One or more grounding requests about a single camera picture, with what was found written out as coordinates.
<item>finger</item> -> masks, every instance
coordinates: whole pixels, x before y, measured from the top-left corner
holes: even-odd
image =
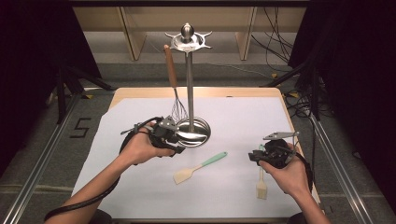
[[[266,162],[266,161],[259,161],[259,165],[262,167],[262,169],[264,169],[265,172],[267,172],[268,174],[273,173],[276,168],[274,166],[272,166],[270,163]]]
[[[175,154],[175,151],[169,148],[156,148],[156,155],[158,157],[162,156],[172,156]]]

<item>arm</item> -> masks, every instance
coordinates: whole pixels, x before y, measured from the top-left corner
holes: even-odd
[[[260,161],[260,166],[274,178],[285,193],[288,193],[297,202],[309,224],[331,223],[312,197],[304,164],[297,157],[294,157],[283,169],[276,169],[265,161]]]
[[[97,196],[108,189],[133,164],[143,163],[153,157],[171,156],[173,154],[174,151],[171,149],[154,147],[146,134],[137,133],[113,162],[67,200],[63,206],[84,202]],[[99,204],[100,202],[97,202],[77,210],[62,213],[49,218],[45,223],[88,223]]]

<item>round metal base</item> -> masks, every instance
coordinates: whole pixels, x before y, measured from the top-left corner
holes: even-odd
[[[190,131],[190,118],[181,119],[177,124],[178,143],[183,147],[199,147],[210,137],[210,126],[206,121],[197,117],[193,121],[193,132]]]

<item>whisk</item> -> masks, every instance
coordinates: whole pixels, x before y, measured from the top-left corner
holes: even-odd
[[[179,122],[181,119],[186,118],[188,113],[184,105],[178,99],[177,76],[176,76],[175,65],[173,62],[171,49],[169,48],[169,46],[164,45],[163,50],[165,51],[169,82],[171,83],[171,87],[174,89],[175,92],[175,103],[172,107],[172,118],[175,120],[175,122]]]

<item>wooden table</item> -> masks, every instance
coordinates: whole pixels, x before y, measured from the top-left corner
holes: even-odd
[[[180,99],[186,100],[187,89],[177,88],[177,91]],[[108,112],[101,119],[74,192],[117,156],[114,147],[119,147],[124,138],[120,131],[129,129],[131,122],[162,113],[167,107],[164,105],[173,104],[174,97],[172,88],[118,89]],[[241,104],[255,108],[242,114],[242,110],[239,113],[229,109],[234,108],[233,104],[238,104],[238,108]],[[210,105],[209,113],[202,113],[208,110],[203,105]],[[295,201],[269,175],[264,175],[267,199],[256,198],[255,185],[260,168],[248,159],[248,152],[263,142],[266,133],[283,131],[285,127],[289,132],[294,131],[278,89],[194,88],[194,107],[195,114],[204,116],[211,126],[212,135],[208,142],[198,148],[186,148],[174,158],[155,158],[127,170],[115,190],[102,201],[100,209],[116,221],[146,223],[279,222],[300,212]],[[260,115],[253,118],[252,111]],[[252,119],[257,119],[259,127]],[[262,127],[265,131],[257,132]],[[188,181],[175,185],[172,178],[175,171],[192,167],[218,151],[227,151],[227,157],[197,171]],[[319,202],[315,190],[313,195]]]

